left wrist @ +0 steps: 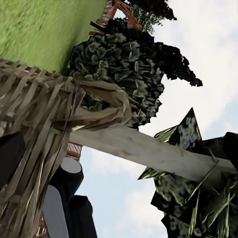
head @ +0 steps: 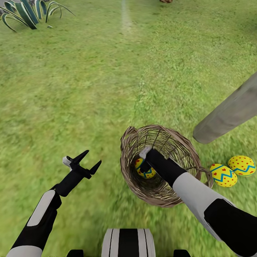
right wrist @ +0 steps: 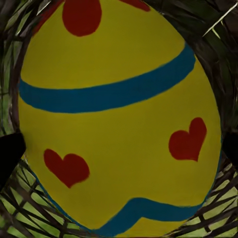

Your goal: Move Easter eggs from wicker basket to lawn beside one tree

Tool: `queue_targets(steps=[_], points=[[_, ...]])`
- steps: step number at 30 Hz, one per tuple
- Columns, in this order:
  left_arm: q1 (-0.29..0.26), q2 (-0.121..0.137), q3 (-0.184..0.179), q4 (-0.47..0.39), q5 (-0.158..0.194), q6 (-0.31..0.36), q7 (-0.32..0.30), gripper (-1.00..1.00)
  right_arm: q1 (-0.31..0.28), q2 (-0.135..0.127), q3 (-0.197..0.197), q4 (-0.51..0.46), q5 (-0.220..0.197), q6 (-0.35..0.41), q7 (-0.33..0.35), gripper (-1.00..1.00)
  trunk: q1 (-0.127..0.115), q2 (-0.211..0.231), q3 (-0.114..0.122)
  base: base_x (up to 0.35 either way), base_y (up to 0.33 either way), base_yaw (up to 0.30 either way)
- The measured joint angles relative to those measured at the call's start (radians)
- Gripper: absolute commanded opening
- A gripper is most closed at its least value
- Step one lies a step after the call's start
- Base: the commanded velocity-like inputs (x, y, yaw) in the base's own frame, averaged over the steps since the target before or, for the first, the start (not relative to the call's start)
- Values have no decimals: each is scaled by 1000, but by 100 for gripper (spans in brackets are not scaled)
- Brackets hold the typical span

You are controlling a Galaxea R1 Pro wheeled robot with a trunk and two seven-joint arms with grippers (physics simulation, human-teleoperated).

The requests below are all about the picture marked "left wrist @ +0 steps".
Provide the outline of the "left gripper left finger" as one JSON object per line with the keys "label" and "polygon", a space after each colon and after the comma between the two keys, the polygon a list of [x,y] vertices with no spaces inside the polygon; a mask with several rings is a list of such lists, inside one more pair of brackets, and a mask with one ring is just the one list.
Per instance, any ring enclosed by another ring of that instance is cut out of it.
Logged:
{"label": "left gripper left finger", "polygon": [[26,145],[21,132],[0,136],[0,192],[25,151]]}

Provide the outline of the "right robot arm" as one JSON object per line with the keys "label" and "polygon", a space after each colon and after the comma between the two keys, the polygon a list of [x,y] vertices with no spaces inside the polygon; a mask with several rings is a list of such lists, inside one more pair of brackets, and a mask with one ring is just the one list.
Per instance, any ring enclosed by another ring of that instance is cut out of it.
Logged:
{"label": "right robot arm", "polygon": [[[42,154],[43,151],[35,164]],[[6,185],[13,178],[16,168]],[[88,197],[75,195],[83,179],[79,159],[65,155],[49,182],[41,210],[49,238],[97,238],[93,208]]]}

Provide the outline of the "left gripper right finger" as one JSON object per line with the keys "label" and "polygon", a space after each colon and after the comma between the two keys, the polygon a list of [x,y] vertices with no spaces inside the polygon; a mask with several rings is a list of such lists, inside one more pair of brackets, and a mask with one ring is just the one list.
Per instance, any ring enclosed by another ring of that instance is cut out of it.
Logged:
{"label": "left gripper right finger", "polygon": [[222,150],[238,172],[238,134],[227,132],[224,136]]}

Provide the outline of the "wicker basket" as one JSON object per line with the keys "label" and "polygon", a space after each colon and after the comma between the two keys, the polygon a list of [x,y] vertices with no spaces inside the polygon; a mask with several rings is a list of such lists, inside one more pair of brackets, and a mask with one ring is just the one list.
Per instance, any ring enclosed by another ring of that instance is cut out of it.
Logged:
{"label": "wicker basket", "polygon": [[[112,108],[77,116],[85,91]],[[129,97],[117,84],[82,76],[77,80],[2,58],[0,111],[2,136],[21,132],[26,145],[13,178],[0,192],[0,238],[33,238],[49,182],[67,155],[70,133],[120,129],[133,116]],[[48,232],[38,238],[49,238]]]}

